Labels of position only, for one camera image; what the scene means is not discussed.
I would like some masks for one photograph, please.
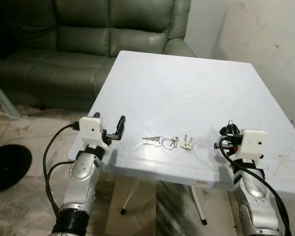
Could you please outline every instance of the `white table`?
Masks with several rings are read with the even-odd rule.
[[[115,131],[126,116],[102,170],[141,178],[231,189],[232,172],[213,148],[232,119],[239,129],[264,130],[269,145],[258,164],[284,198],[295,199],[295,129],[249,63],[122,51],[89,115],[100,112]],[[143,145],[142,137],[193,137],[193,150]],[[69,153],[75,159],[78,136]]]

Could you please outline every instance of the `white wall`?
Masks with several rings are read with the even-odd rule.
[[[252,63],[295,127],[295,0],[229,0],[212,58]]]
[[[227,0],[191,0],[185,42],[197,57],[210,57],[226,5]]]

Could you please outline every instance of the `marble tile floor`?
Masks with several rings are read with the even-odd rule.
[[[55,218],[44,190],[42,155],[61,127],[87,112],[41,111],[24,105],[18,105],[17,109],[28,118],[26,121],[10,120],[0,115],[0,146],[25,145],[32,152],[33,161],[19,183],[0,193],[0,236],[47,236]],[[76,134],[77,131],[66,130],[56,139],[48,155],[48,167],[67,160]],[[67,168],[58,167],[52,176],[52,190],[58,204],[65,188]],[[201,224],[187,186],[161,181],[141,181],[127,214],[122,216],[120,208],[134,181],[133,177],[101,173],[88,236],[242,235],[234,198],[227,191],[217,189],[196,188],[207,226]],[[295,201],[285,202],[295,235]]]

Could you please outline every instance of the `sofa armrest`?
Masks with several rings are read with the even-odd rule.
[[[163,54],[191,58],[196,57],[187,44],[180,38],[167,41]]]

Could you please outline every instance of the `sofa backrest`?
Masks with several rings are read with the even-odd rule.
[[[116,57],[184,38],[190,0],[0,0],[20,47]]]

